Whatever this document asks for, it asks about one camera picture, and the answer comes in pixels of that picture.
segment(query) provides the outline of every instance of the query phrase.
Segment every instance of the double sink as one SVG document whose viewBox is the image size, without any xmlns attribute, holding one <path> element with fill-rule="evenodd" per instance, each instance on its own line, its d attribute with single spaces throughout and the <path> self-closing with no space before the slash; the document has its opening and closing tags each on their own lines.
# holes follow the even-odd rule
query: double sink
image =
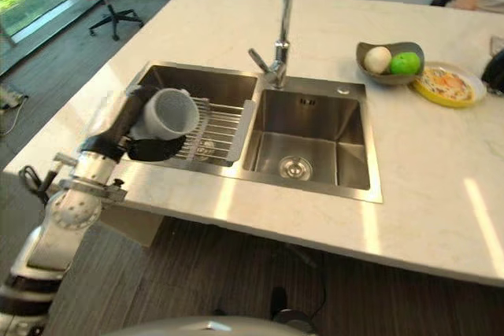
<svg viewBox="0 0 504 336">
<path fill-rule="evenodd" d="M 276 90 L 260 74 L 155 61 L 130 87 L 138 85 L 184 89 L 216 106 L 217 121 L 190 137 L 199 145 L 190 157 L 148 164 L 382 201 L 363 84 L 289 77 Z"/>
</svg>

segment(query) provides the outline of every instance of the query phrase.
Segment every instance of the chrome faucet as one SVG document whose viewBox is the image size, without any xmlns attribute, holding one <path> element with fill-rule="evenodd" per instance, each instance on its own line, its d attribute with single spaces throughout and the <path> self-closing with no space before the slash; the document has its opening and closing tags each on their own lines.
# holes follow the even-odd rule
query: chrome faucet
<svg viewBox="0 0 504 336">
<path fill-rule="evenodd" d="M 282 25 L 280 28 L 280 37 L 275 42 L 275 60 L 273 63 L 268 67 L 257 51 L 249 49 L 249 55 L 265 73 L 266 80 L 277 89 L 284 87 L 286 79 L 287 56 L 290 46 L 287 35 L 289 33 L 289 24 L 291 23 L 291 3 L 292 0 L 283 0 Z"/>
</svg>

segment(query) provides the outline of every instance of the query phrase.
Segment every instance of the cable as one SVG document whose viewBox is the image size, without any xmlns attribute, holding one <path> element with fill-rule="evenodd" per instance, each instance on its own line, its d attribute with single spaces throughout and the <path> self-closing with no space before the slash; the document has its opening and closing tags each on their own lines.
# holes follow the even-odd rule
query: cable
<svg viewBox="0 0 504 336">
<path fill-rule="evenodd" d="M 39 188 L 42 186 L 42 180 L 37 175 L 37 172 L 31 165 L 25 165 L 19 172 L 19 178 L 21 183 L 31 194 L 34 194 L 39 198 L 43 205 L 47 205 L 49 201 L 49 196 L 46 191 L 40 191 Z"/>
<path fill-rule="evenodd" d="M 6 131 L 5 133 L 0 133 L 0 135 L 2 137 L 5 137 L 6 135 L 8 135 L 12 130 L 14 130 L 14 127 L 16 126 L 16 123 L 17 123 L 17 117 L 19 116 L 19 113 L 21 111 L 21 108 L 23 108 L 23 105 L 24 103 L 26 102 L 26 99 L 28 98 L 28 96 L 25 96 L 23 97 L 23 101 L 19 104 L 19 106 L 17 107 L 17 112 L 16 112 L 16 116 L 14 117 L 14 122 L 13 124 L 11 125 L 10 129 L 8 131 Z"/>
<path fill-rule="evenodd" d="M 328 298 L 328 290 L 326 287 L 326 282 L 325 282 L 325 253 L 322 253 L 322 262 L 319 267 L 321 271 L 321 283 L 322 283 L 322 302 L 321 304 L 317 307 L 317 309 L 313 312 L 311 317 L 309 318 L 310 320 L 313 320 L 315 316 L 320 312 L 320 310 L 324 307 L 325 302 Z"/>
</svg>

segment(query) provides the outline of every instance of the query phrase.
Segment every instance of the bowl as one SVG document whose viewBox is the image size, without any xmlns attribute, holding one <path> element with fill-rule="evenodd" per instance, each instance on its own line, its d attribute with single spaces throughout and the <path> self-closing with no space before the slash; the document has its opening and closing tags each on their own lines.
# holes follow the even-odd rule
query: bowl
<svg viewBox="0 0 504 336">
<path fill-rule="evenodd" d="M 417 54 L 420 58 L 420 68 L 416 75 L 394 75 L 394 74 L 374 74 L 364 67 L 364 57 L 373 47 L 377 46 L 385 46 L 390 50 L 392 57 L 399 53 L 405 53 L 406 51 L 412 51 Z M 369 77 L 371 80 L 384 84 L 387 86 L 404 86 L 406 84 L 412 83 L 415 79 L 419 79 L 424 71 L 425 65 L 425 57 L 424 51 L 415 42 L 397 42 L 397 43 L 389 43 L 382 45 L 372 45 L 370 43 L 360 42 L 357 45 L 357 50 L 355 52 L 357 58 L 357 64 L 364 74 Z"/>
</svg>

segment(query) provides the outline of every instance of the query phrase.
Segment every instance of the white mug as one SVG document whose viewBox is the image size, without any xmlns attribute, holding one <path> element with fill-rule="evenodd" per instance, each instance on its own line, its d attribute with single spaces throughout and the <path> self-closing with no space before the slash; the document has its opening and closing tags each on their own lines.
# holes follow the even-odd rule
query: white mug
<svg viewBox="0 0 504 336">
<path fill-rule="evenodd" d="M 143 109 L 145 128 L 150 135 L 170 140 L 192 132 L 199 122 L 198 106 L 186 90 L 159 90 Z"/>
</svg>

